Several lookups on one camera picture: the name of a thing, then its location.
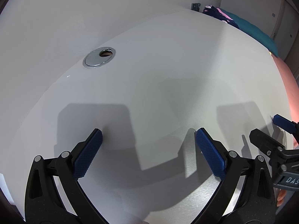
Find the white wall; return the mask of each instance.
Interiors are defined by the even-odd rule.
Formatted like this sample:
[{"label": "white wall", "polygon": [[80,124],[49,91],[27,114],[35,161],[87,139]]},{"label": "white wall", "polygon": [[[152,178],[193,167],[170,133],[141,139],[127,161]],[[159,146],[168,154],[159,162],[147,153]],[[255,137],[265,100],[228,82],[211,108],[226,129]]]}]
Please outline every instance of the white wall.
[{"label": "white wall", "polygon": [[246,19],[271,36],[282,0],[222,0],[221,8]]},{"label": "white wall", "polygon": [[0,151],[47,88],[87,53],[194,2],[203,9],[221,0],[9,0],[0,15]]}]

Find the blue textured pad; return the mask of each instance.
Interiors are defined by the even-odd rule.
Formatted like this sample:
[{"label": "blue textured pad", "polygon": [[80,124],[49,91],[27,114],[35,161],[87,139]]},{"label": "blue textured pad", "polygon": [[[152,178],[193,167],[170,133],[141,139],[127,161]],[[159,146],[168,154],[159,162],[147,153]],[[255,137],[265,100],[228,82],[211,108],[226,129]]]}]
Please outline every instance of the blue textured pad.
[{"label": "blue textured pad", "polygon": [[206,136],[203,130],[199,129],[196,132],[196,144],[201,149],[204,158],[207,160],[213,174],[221,180],[225,178],[225,161],[220,156],[219,152],[214,147],[213,143]]},{"label": "blue textured pad", "polygon": [[290,134],[296,133],[295,124],[293,122],[287,120],[286,118],[283,118],[279,114],[277,114],[273,117],[273,123],[275,125],[279,126],[280,128],[284,129],[286,132],[288,132]]},{"label": "blue textured pad", "polygon": [[86,143],[86,146],[80,152],[77,159],[73,164],[73,176],[74,179],[79,179],[85,176],[93,158],[97,154],[100,146],[103,142],[103,135],[100,130],[92,136],[92,138]]}]

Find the metal screw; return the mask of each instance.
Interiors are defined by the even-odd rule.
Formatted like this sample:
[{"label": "metal screw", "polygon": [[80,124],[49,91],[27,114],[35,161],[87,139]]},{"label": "metal screw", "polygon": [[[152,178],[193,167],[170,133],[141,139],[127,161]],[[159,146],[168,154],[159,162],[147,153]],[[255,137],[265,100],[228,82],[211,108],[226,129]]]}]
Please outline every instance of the metal screw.
[{"label": "metal screw", "polygon": [[63,153],[61,154],[61,156],[62,156],[63,158],[66,158],[66,157],[68,157],[69,155],[70,155],[70,153],[67,152],[67,151],[65,151],[65,152],[63,152]]},{"label": "metal screw", "polygon": [[264,161],[265,159],[264,159],[263,156],[259,155],[259,156],[258,156],[258,160],[260,160],[260,161]]},{"label": "metal screw", "polygon": [[34,158],[35,161],[39,161],[40,159],[41,159],[40,156],[36,156],[36,157]]},{"label": "metal screw", "polygon": [[281,169],[282,169],[283,171],[286,171],[286,170],[287,170],[287,167],[286,167],[284,164],[282,164]]},{"label": "metal screw", "polygon": [[229,155],[230,155],[231,157],[236,157],[236,156],[237,156],[237,153],[234,152],[234,151],[230,151],[230,152],[229,152]]}]

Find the white cabinet door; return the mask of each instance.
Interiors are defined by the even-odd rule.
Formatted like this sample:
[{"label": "white cabinet door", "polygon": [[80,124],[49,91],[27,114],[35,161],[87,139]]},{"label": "white cabinet door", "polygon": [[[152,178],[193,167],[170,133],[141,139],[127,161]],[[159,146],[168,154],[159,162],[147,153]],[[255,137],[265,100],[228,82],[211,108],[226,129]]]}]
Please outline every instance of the white cabinet door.
[{"label": "white cabinet door", "polygon": [[297,35],[299,28],[299,15],[295,9],[285,1],[285,9],[282,17],[280,27],[278,29],[277,35],[274,39],[279,57],[284,60]]}]

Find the teal fabric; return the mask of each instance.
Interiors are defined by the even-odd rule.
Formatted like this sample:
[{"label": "teal fabric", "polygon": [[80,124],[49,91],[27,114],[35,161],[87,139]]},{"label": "teal fabric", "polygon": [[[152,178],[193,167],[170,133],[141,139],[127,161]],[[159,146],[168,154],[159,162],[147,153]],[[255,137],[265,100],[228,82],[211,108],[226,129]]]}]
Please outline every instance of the teal fabric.
[{"label": "teal fabric", "polygon": [[229,13],[222,8],[220,9],[222,12],[224,12],[227,16],[229,16],[239,25],[241,31],[243,31],[244,33],[248,34],[258,42],[260,42],[272,54],[278,57],[278,49],[273,39],[271,39],[268,35],[262,32],[258,27],[246,21],[245,19],[242,19],[233,13]]}]

